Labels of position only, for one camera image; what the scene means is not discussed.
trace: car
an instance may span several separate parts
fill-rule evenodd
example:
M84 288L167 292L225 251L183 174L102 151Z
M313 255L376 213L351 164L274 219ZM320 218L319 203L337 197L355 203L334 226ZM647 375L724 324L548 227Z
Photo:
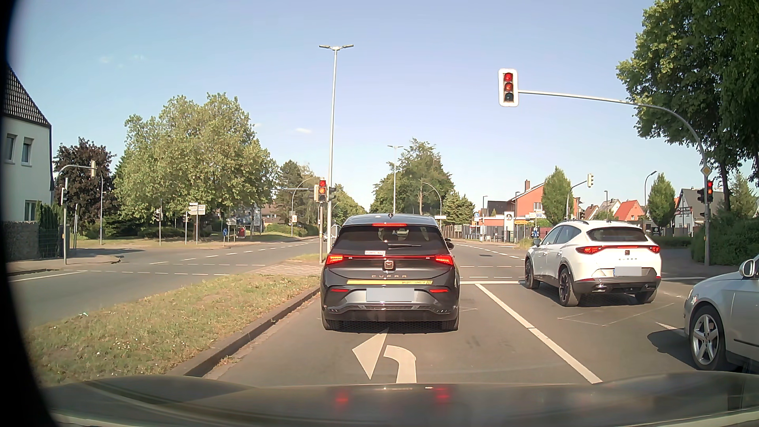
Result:
M704 371L759 364L759 255L738 271L696 283L685 300L685 336Z
M458 330L461 279L452 248L432 217L349 217L322 269L322 325L337 331L346 321L435 321Z
M661 282L660 248L623 221L565 220L534 240L524 259L527 288L559 288L559 302L576 306L591 293L627 293L652 302Z

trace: white suv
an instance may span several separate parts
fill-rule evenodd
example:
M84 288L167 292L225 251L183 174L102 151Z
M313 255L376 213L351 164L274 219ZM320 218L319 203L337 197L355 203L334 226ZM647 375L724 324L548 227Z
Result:
M535 239L524 260L527 287L559 288L559 301L576 306L590 293L628 293L653 301L661 281L659 245L622 221L566 220L543 241Z

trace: dark gray car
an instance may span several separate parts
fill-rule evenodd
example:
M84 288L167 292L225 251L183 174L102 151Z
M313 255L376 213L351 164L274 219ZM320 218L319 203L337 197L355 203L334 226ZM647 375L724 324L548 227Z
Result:
M327 255L322 324L440 321L458 329L461 285L450 249L431 217L371 213L350 217Z

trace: rear windshield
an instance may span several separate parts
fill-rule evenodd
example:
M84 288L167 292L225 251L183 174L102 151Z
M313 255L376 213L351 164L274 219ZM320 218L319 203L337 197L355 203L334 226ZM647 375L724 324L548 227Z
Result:
M647 242L643 230L635 227L604 227L592 229L587 236L596 242Z
M332 250L347 255L364 255L365 251L386 251L387 255L448 253L435 226L347 226L340 230Z

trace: yellow stripe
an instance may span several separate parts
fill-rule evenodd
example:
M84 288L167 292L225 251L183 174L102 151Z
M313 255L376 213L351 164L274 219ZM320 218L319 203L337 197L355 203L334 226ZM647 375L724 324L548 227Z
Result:
M432 280L349 280L346 285L431 285Z

